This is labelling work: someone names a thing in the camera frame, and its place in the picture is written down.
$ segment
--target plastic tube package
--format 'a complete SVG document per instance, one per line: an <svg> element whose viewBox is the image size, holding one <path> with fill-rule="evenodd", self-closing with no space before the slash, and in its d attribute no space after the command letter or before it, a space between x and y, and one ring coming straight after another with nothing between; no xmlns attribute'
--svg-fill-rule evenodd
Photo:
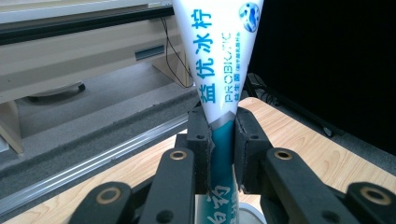
<svg viewBox="0 0 396 224"><path fill-rule="evenodd" d="M212 134L208 193L197 223L239 223L233 122L263 0L173 0L177 25Z"/></svg>

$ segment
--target bolt hole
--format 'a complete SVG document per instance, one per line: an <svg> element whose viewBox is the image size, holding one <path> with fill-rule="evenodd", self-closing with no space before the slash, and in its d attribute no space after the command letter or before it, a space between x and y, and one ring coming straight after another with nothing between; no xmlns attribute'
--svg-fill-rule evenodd
<svg viewBox="0 0 396 224"><path fill-rule="evenodd" d="M340 223L340 217L335 214L334 212L331 211L323 211L322 212L322 217L328 222L328 223Z"/></svg>
<svg viewBox="0 0 396 224"><path fill-rule="evenodd" d="M121 196L121 191L118 188L112 187L102 190L96 196L96 201L99 204L114 203L120 196Z"/></svg>
<svg viewBox="0 0 396 224"><path fill-rule="evenodd" d="M361 188L361 195L372 203L381 205L391 204L390 197L379 189L363 187Z"/></svg>
<svg viewBox="0 0 396 224"><path fill-rule="evenodd" d="M275 156L284 161L291 160L292 158L291 154L286 151L276 151Z"/></svg>
<svg viewBox="0 0 396 224"><path fill-rule="evenodd" d="M174 151L171 153L171 159L175 161L183 160L187 157L187 153L184 151Z"/></svg>
<svg viewBox="0 0 396 224"><path fill-rule="evenodd" d="M161 211L159 214L157 214L157 221L159 223L169 223L173 219L173 213L168 210Z"/></svg>

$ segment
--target wooden table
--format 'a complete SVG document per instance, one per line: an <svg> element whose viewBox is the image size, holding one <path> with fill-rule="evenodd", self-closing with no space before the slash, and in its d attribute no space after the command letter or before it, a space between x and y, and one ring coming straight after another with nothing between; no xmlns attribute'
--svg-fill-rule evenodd
<svg viewBox="0 0 396 224"><path fill-rule="evenodd" d="M285 147L297 152L327 185L345 192L351 182L368 181L396 193L394 175L338 146L300 122L255 98L243 100L240 106L253 112L274 147ZM161 155L172 148L174 142L175 137L166 139L6 223L66 223L81 200L96 186L108 181L120 181L133 187L154 175ZM241 194L240 201L260 209L259 196Z"/></svg>

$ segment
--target blue logo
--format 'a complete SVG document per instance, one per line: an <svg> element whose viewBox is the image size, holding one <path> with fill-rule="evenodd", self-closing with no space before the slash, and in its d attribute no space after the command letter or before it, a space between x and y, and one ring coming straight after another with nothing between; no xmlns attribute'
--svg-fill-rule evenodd
<svg viewBox="0 0 396 224"><path fill-rule="evenodd" d="M239 18L247 31L254 33L260 22L260 9L254 3L245 3L239 8Z"/></svg>

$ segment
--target black wall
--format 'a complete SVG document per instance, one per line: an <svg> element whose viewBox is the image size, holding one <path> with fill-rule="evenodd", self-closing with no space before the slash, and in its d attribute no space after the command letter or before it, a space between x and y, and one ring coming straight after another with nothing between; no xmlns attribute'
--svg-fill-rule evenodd
<svg viewBox="0 0 396 224"><path fill-rule="evenodd" d="M335 127L396 154L394 5L265 0L249 72Z"/></svg>

